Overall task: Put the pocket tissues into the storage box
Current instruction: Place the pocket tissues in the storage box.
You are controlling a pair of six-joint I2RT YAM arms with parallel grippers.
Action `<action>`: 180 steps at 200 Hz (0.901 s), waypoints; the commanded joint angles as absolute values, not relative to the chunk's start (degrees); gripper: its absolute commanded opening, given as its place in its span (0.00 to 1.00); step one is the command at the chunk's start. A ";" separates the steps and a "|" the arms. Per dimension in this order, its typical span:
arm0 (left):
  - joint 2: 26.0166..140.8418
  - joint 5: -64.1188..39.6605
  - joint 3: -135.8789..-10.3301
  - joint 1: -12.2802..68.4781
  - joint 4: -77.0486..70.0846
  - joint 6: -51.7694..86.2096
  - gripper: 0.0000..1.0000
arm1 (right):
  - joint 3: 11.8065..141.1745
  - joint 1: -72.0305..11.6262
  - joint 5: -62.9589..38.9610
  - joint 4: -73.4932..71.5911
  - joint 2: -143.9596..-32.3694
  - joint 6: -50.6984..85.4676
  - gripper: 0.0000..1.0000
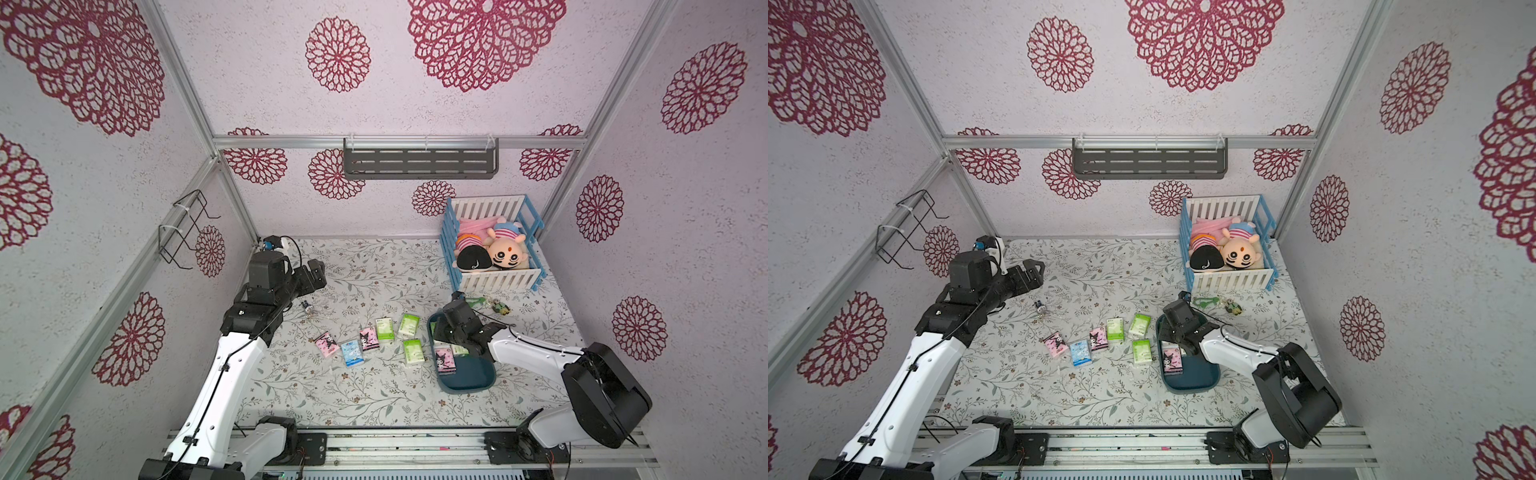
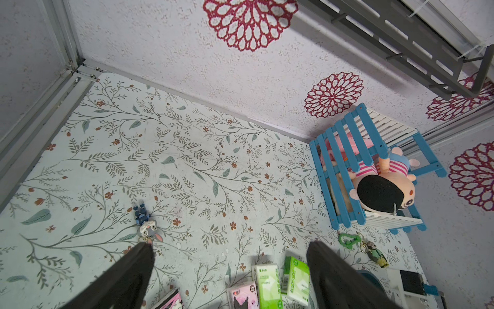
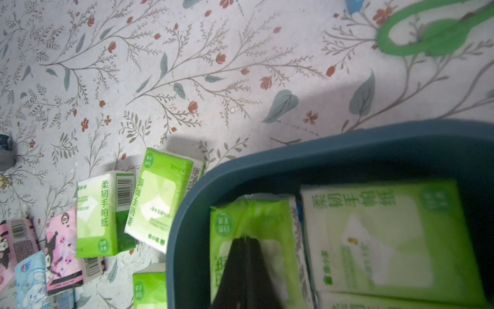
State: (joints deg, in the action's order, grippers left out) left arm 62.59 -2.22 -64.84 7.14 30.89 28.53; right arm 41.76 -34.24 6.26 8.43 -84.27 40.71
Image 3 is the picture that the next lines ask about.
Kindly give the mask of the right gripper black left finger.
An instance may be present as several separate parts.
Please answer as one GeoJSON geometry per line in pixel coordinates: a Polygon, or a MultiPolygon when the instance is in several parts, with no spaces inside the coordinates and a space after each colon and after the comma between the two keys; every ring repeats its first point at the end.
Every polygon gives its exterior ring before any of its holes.
{"type": "Polygon", "coordinates": [[[213,309],[246,308],[246,238],[232,242],[213,309]]]}

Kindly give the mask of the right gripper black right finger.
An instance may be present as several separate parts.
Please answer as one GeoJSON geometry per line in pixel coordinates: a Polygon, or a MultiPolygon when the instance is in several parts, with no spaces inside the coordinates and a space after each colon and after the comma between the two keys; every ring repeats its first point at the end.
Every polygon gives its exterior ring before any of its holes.
{"type": "Polygon", "coordinates": [[[246,307],[283,308],[255,238],[246,239],[246,307]]]}

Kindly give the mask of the pink Kuromi tissue pack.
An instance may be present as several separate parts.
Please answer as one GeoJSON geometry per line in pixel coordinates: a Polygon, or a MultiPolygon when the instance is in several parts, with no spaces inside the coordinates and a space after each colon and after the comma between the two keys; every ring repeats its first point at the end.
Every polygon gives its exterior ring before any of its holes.
{"type": "Polygon", "coordinates": [[[36,252],[39,246],[29,218],[1,222],[1,293],[14,279],[15,266],[36,252]]]}
{"type": "Polygon", "coordinates": [[[100,278],[105,270],[104,258],[78,258],[77,208],[49,219],[45,224],[46,289],[54,296],[81,287],[100,278]]]}

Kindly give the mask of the blue Cinnamoroll tissue pack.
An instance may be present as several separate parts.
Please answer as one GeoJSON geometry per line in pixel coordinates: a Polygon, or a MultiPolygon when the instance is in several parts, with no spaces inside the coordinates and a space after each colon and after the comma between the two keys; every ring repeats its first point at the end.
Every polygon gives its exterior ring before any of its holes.
{"type": "Polygon", "coordinates": [[[15,266],[17,308],[75,308],[74,292],[49,296],[46,288],[45,254],[32,254],[15,266]]]}

